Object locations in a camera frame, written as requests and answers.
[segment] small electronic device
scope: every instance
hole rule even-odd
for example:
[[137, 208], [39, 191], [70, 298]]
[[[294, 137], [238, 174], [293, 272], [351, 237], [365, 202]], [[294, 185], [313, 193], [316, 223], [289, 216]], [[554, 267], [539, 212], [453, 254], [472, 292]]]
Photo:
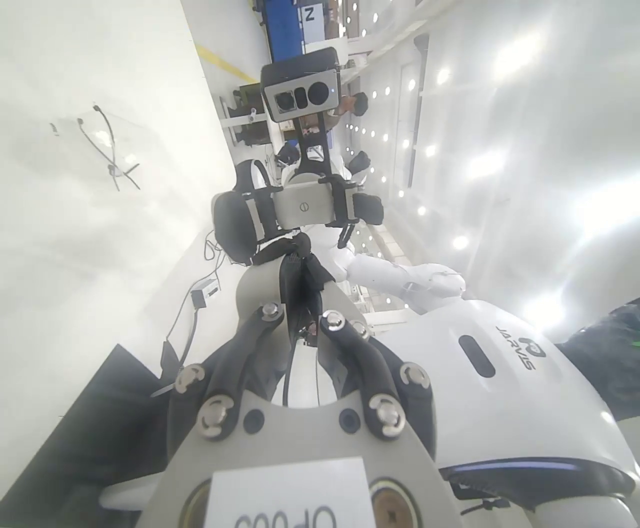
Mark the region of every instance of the small electronic device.
[[217, 278], [208, 278], [196, 284], [191, 290], [191, 301], [196, 310], [206, 308], [209, 298], [220, 289]]
[[262, 95], [276, 123], [333, 110], [340, 104], [340, 65], [332, 47], [262, 68]]

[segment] yellow floor tape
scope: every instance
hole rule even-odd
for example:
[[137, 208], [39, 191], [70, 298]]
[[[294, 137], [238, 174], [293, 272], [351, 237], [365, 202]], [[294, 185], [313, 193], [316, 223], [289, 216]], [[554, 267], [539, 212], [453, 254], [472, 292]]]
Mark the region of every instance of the yellow floor tape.
[[196, 44], [196, 51], [198, 52], [198, 56], [201, 59], [217, 66], [218, 68], [223, 69], [225, 72], [235, 75], [236, 77], [239, 77], [240, 79], [242, 79], [243, 81], [246, 81], [249, 84], [255, 84], [258, 82], [258, 80], [248, 76], [243, 71], [233, 66], [233, 64], [229, 64], [223, 58], [219, 57], [218, 55], [213, 53], [211, 50], [208, 50], [204, 46], [201, 46], [200, 44]]

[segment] jarvis logo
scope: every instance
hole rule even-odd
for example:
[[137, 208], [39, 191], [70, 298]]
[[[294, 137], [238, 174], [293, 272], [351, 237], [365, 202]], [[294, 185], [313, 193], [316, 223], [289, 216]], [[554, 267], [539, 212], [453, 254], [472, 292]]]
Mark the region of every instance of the jarvis logo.
[[528, 371], [534, 371], [536, 370], [536, 367], [531, 362], [531, 359], [527, 354], [530, 354], [537, 358], [546, 357], [547, 354], [545, 354], [545, 351], [542, 350], [540, 348], [540, 345], [533, 341], [533, 339], [529, 339], [528, 337], [519, 337], [518, 340], [515, 340], [506, 330], [498, 328], [497, 326], [495, 327], [495, 329], [500, 332], [502, 337], [507, 340], [507, 343], [511, 345], [511, 348], [513, 348], [513, 351], [518, 355], [518, 358]]

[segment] metal screw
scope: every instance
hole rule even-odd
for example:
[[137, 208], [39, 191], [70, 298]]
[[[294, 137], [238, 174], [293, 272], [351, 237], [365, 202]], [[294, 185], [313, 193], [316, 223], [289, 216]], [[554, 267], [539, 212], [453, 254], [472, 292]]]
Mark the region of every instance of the metal screw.
[[262, 318], [265, 320], [275, 319], [276, 317], [278, 317], [279, 313], [280, 313], [280, 308], [276, 303], [266, 303], [262, 307], [262, 315], [263, 315]]
[[405, 385], [414, 383], [416, 385], [422, 385], [424, 388], [429, 388], [431, 380], [426, 371], [416, 363], [404, 363], [400, 367], [400, 378]]
[[396, 399], [388, 394], [376, 394], [369, 400], [369, 407], [376, 410], [376, 416], [382, 424], [382, 434], [395, 438], [404, 429], [406, 417], [404, 409]]
[[327, 310], [322, 316], [326, 319], [326, 324], [331, 332], [337, 332], [344, 328], [344, 316], [337, 310]]
[[369, 331], [367, 329], [367, 327], [360, 321], [352, 321], [351, 325], [353, 327], [353, 329], [358, 332], [358, 334], [360, 335], [361, 338], [363, 339], [368, 339], [369, 338]]
[[222, 424], [227, 418], [227, 410], [234, 401], [226, 394], [212, 396], [200, 407], [196, 426], [205, 438], [216, 438], [222, 433]]
[[204, 380], [204, 369], [201, 365], [189, 365], [178, 372], [175, 379], [174, 389], [180, 394], [187, 392], [187, 388], [196, 381]]
[[395, 406], [389, 401], [384, 401], [380, 404], [376, 409], [376, 415], [378, 415], [378, 420], [380, 420], [384, 426], [395, 427], [400, 420], [400, 414], [396, 410]]

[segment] black hair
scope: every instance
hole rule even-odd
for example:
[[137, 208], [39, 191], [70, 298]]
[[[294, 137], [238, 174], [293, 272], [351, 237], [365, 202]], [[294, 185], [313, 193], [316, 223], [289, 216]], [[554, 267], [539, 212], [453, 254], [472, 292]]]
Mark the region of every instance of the black hair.
[[360, 117], [369, 109], [369, 98], [364, 92], [358, 92], [354, 97], [356, 98], [356, 104], [353, 105], [353, 113]]

